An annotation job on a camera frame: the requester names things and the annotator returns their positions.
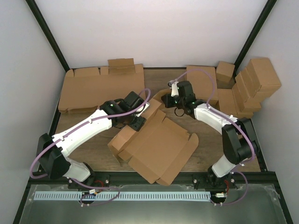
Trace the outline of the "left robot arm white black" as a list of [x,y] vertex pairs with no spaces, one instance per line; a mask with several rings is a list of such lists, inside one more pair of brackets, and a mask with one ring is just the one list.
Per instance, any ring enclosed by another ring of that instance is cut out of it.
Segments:
[[45,133],[38,141],[36,162],[51,180],[68,177],[89,189],[95,184],[95,172],[85,162],[70,159],[70,154],[95,135],[119,125],[139,131],[146,119],[141,114],[149,107],[148,99],[134,91],[125,98],[104,102],[88,118],[68,130],[50,136]]

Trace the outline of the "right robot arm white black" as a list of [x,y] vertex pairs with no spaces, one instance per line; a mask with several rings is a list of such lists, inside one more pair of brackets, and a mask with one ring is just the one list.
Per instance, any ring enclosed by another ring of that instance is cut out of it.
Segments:
[[220,187],[234,168],[254,159],[260,150],[251,120],[226,115],[196,99],[189,81],[170,81],[168,86],[171,92],[161,97],[166,108],[181,109],[221,134],[223,156],[207,171],[207,183],[213,188]]

